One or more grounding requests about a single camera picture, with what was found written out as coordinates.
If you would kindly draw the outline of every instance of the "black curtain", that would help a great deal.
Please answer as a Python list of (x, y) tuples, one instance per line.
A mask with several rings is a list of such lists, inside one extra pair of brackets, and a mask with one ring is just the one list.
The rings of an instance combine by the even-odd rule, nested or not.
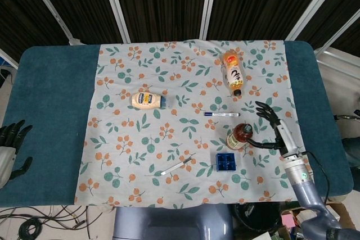
[(0, 0), (0, 48), (15, 61), (32, 46), (67, 43), (42, 0)]
[[(325, 0), (319, 10), (298, 36), (306, 40), (314, 49), (325, 44), (354, 13), (360, 8), (360, 0)], [(360, 46), (358, 38), (348, 40)]]
[(132, 42), (199, 38), (204, 0), (120, 0)]
[(86, 44), (122, 43), (109, 0), (50, 0), (74, 38)]
[(214, 0), (207, 39), (285, 39), (311, 0)]
[(356, 20), (339, 38), (332, 47), (360, 57), (360, 19)]

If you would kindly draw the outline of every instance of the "pen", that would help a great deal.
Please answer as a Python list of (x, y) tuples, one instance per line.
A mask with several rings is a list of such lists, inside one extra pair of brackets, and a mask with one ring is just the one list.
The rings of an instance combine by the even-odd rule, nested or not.
[(205, 116), (240, 116), (239, 112), (204, 112)]
[(184, 164), (188, 163), (189, 161), (191, 161), (191, 159), (192, 159), (192, 158), (189, 157), (188, 159), (186, 159), (186, 160), (184, 160), (184, 161), (182, 161), (182, 162), (180, 162), (180, 163), (178, 163), (178, 164), (170, 167), (169, 169), (163, 171), (163, 172), (161, 173), (161, 175), (165, 175), (165, 174), (167, 174), (167, 173), (169, 173), (169, 172), (171, 172), (171, 171), (173, 171), (173, 170), (181, 167), (182, 165), (184, 165)]

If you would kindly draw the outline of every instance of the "orange juice bottle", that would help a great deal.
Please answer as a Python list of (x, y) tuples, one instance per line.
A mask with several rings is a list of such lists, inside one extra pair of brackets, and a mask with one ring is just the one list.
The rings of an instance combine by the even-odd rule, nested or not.
[(223, 62), (227, 69), (227, 81), (234, 96), (241, 96), (241, 87), (244, 83), (240, 68), (239, 57), (236, 52), (228, 51), (223, 54)]

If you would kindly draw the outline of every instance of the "mayonnaise bottle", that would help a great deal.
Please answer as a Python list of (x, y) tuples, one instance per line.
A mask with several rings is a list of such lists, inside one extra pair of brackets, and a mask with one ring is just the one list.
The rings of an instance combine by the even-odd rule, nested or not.
[(223, 62), (227, 69), (227, 81), (234, 96), (241, 96), (241, 87), (244, 83), (240, 68), (239, 57), (236, 52), (228, 51), (223, 54)]
[(164, 96), (149, 92), (138, 92), (134, 94), (131, 98), (131, 105), (143, 110), (170, 108), (169, 101), (167, 101)]

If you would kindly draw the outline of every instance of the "metal frame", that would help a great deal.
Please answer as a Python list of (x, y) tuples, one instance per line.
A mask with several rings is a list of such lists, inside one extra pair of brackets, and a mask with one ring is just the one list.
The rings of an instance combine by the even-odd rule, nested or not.
[(69, 28), (66, 26), (65, 22), (63, 21), (63, 19), (61, 18), (60, 14), (57, 12), (57, 10), (55, 9), (55, 7), (51, 3), (51, 1), (50, 0), (42, 0), (42, 1), (45, 3), (45, 5), (47, 6), (47, 8), (51, 12), (51, 14), (56, 19), (57, 23), (60, 25), (62, 31), (67, 36), (67, 38), (69, 40), (69, 44), (70, 45), (82, 45), (82, 44), (84, 44), (84, 43), (81, 43), (79, 39), (75, 39), (73, 37), (73, 35), (71, 34)]
[(342, 35), (356, 20), (360, 18), (360, 9), (319, 49), (315, 50), (315, 55), (318, 57), (321, 55), (339, 36)]
[(212, 14), (214, 0), (204, 0), (204, 8), (202, 9), (202, 19), (200, 25), (199, 39), (206, 40), (208, 35), (210, 16)]
[(8, 62), (14, 68), (19, 67), (19, 63), (17, 63), (11, 56), (9, 56), (6, 52), (0, 49), (0, 57), (2, 57), (6, 62)]
[(345, 63), (347, 63), (349, 65), (360, 68), (360, 61), (358, 63), (356, 63), (356, 62), (354, 62), (352, 60), (346, 59), (344, 57), (338, 56), (338, 55), (336, 55), (334, 53), (331, 53), (331, 52), (328, 52), (328, 51), (324, 51), (323, 54), (324, 55), (329, 55), (329, 56), (334, 57), (334, 58), (336, 58), (336, 59), (338, 59), (338, 60), (340, 60), (342, 62), (345, 62)]
[(324, 66), (326, 66), (326, 67), (329, 67), (329, 68), (331, 68), (331, 69), (333, 69), (333, 70), (336, 70), (336, 71), (338, 71), (338, 72), (340, 72), (340, 73), (342, 73), (342, 74), (344, 74), (344, 75), (346, 75), (346, 76), (349, 76), (349, 77), (351, 77), (351, 78), (353, 78), (353, 79), (356, 79), (356, 80), (360, 80), (360, 75), (358, 75), (358, 74), (349, 73), (349, 72), (347, 72), (346, 70), (340, 69), (340, 68), (338, 68), (338, 67), (336, 67), (336, 66), (333, 66), (332, 64), (325, 63), (325, 62), (320, 61), (320, 60), (318, 60), (318, 59), (316, 59), (316, 61), (317, 61), (319, 64), (324, 65)]
[(112, 8), (112, 12), (114, 13), (116, 23), (118, 25), (121, 38), (123, 39), (123, 43), (131, 43), (128, 29), (126, 27), (125, 18), (123, 15), (123, 10), (119, 0), (109, 0), (109, 2)]
[(312, 0), (285, 40), (295, 40), (325, 0)]

